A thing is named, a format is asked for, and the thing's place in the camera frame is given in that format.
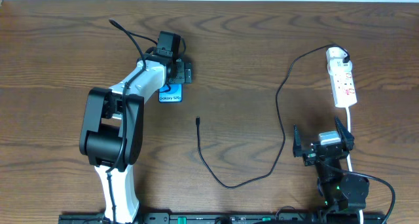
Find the blue Samsung Galaxy smartphone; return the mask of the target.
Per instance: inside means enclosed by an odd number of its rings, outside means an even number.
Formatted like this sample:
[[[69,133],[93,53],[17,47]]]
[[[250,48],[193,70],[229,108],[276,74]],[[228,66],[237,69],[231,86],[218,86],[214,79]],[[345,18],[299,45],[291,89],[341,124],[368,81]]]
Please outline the blue Samsung Galaxy smartphone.
[[[180,103],[182,100],[182,84],[167,84],[158,91],[158,101],[160,103]]]

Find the white USB charger plug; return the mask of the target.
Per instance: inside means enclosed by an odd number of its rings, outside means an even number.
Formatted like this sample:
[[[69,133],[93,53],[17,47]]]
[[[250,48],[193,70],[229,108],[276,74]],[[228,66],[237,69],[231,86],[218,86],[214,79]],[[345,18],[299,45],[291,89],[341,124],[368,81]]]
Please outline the white USB charger plug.
[[[350,61],[350,55],[346,49],[338,46],[328,48],[326,58],[328,62],[331,60],[342,60],[343,63],[348,63]]]

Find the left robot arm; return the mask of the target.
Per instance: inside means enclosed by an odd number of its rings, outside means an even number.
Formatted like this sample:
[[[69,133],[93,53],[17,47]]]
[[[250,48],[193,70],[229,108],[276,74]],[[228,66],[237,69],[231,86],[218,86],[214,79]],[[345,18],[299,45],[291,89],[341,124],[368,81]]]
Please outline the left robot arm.
[[[121,82],[88,93],[79,149],[100,177],[104,221],[133,223],[137,218],[140,202],[133,165],[143,142],[147,100],[157,92],[179,102],[183,84],[191,82],[192,64],[182,58],[146,54]]]

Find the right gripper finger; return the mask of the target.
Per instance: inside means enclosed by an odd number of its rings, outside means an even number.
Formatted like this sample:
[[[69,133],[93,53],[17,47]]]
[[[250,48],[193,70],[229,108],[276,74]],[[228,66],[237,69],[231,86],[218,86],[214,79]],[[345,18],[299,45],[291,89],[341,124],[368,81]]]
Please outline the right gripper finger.
[[[297,125],[293,125],[293,132],[294,132],[294,140],[293,140],[293,154],[301,154],[302,153],[302,144],[301,144],[301,137],[299,135],[299,129]]]
[[[335,117],[335,126],[340,135],[341,142],[345,145],[354,145],[354,137],[348,129],[342,124],[338,117]]]

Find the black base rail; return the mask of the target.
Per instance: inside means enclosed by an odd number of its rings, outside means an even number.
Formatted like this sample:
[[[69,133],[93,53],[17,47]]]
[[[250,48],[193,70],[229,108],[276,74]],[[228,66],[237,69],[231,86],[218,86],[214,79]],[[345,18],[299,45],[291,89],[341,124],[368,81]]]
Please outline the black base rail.
[[[384,214],[364,213],[363,223],[382,223]],[[140,224],[224,224],[224,223],[359,223],[355,214],[329,214],[327,222],[321,222],[317,214],[298,214],[297,212],[281,212],[274,214],[139,214],[133,223]],[[59,224],[76,223],[112,223],[103,214],[67,214],[60,215]]]

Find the white power strip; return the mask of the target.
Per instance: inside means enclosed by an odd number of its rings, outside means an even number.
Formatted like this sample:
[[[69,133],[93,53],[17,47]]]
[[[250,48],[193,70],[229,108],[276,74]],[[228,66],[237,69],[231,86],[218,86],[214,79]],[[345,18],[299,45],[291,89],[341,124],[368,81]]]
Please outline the white power strip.
[[[335,107],[346,108],[357,103],[352,62],[344,63],[341,59],[328,61],[327,70],[331,80],[331,88]]]

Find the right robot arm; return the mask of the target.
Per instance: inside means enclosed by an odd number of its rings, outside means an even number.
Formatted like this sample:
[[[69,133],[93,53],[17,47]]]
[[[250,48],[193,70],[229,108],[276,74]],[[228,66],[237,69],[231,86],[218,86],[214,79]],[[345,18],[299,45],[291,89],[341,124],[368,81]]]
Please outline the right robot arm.
[[[349,223],[361,221],[360,211],[366,208],[369,180],[342,171],[340,161],[346,159],[354,148],[354,137],[335,118],[336,130],[319,134],[319,140],[304,146],[296,126],[293,127],[293,156],[301,157],[305,166],[315,166],[318,174],[319,193],[325,207],[318,211],[321,223],[338,223],[343,215]]]

